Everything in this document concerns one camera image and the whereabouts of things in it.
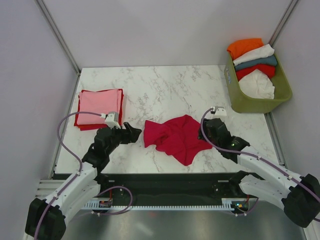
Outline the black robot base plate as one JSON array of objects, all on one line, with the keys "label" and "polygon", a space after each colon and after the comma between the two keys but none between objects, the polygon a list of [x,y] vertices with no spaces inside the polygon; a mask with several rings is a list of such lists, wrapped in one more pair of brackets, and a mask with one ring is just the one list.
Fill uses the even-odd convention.
[{"label": "black robot base plate", "polygon": [[103,173],[100,189],[115,188],[103,194],[116,205],[217,205],[221,199],[255,199],[243,193],[236,181],[244,171],[231,173]]}]

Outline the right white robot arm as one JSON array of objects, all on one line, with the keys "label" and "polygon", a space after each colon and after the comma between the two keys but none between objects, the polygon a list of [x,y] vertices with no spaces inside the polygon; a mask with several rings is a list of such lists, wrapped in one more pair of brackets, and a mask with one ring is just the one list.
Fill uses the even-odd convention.
[{"label": "right white robot arm", "polygon": [[198,137],[211,144],[225,159],[252,171],[236,174],[229,184],[233,196],[247,194],[261,198],[283,210],[302,228],[313,221],[319,222],[320,182],[315,176],[302,176],[265,159],[249,142],[231,135],[219,118],[203,117]]}]

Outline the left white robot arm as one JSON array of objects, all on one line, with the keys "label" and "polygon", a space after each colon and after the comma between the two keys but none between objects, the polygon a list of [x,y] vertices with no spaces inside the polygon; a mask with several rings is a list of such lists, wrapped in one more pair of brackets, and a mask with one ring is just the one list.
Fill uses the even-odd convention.
[{"label": "left white robot arm", "polygon": [[136,143],[141,133],[128,122],[120,128],[98,129],[79,170],[44,199],[35,198],[30,203],[25,233],[36,240],[60,240],[68,223],[87,202],[109,193],[110,185],[101,172],[109,163],[110,154],[120,144]]}]

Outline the crimson red t shirt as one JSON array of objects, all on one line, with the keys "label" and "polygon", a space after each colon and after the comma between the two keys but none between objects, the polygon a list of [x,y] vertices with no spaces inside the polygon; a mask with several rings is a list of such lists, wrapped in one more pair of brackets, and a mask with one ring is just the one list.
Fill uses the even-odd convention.
[{"label": "crimson red t shirt", "polygon": [[200,123],[189,115],[172,118],[164,123],[146,120],[143,130],[144,146],[173,156],[184,166],[192,164],[195,156],[212,146],[198,139]]}]

